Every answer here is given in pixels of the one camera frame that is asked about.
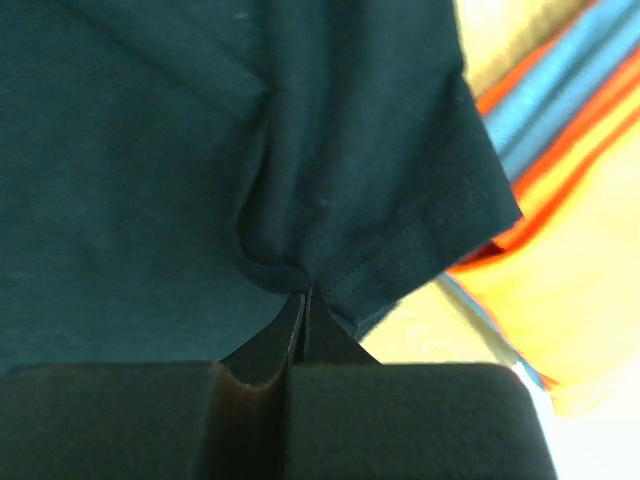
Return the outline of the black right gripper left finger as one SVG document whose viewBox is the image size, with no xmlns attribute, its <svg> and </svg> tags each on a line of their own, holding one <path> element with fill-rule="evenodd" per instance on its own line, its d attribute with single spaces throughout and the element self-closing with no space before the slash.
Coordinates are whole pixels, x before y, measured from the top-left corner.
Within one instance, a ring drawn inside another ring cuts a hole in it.
<svg viewBox="0 0 640 480">
<path fill-rule="evenodd" d="M 306 300 L 222 362 L 58 364 L 1 379 L 5 479 L 279 479 Z"/>
</svg>

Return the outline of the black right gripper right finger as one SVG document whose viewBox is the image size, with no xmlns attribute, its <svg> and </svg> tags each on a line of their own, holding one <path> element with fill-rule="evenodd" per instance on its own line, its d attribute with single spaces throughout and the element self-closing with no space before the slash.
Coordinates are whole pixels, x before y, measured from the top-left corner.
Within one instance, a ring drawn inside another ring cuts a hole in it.
<svg viewBox="0 0 640 480">
<path fill-rule="evenodd" d="M 288 479 L 553 479 L 531 396 L 490 363 L 382 364 L 310 292 L 287 372 Z"/>
</svg>

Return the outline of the black t shirt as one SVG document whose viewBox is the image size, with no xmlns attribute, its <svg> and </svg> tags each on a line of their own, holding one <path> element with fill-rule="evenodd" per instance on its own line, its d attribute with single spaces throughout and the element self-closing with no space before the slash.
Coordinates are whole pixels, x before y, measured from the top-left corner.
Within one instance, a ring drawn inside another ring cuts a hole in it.
<svg viewBox="0 0 640 480">
<path fill-rule="evenodd" d="M 449 1 L 5 1 L 1 367 L 363 335 L 520 216 Z"/>
</svg>

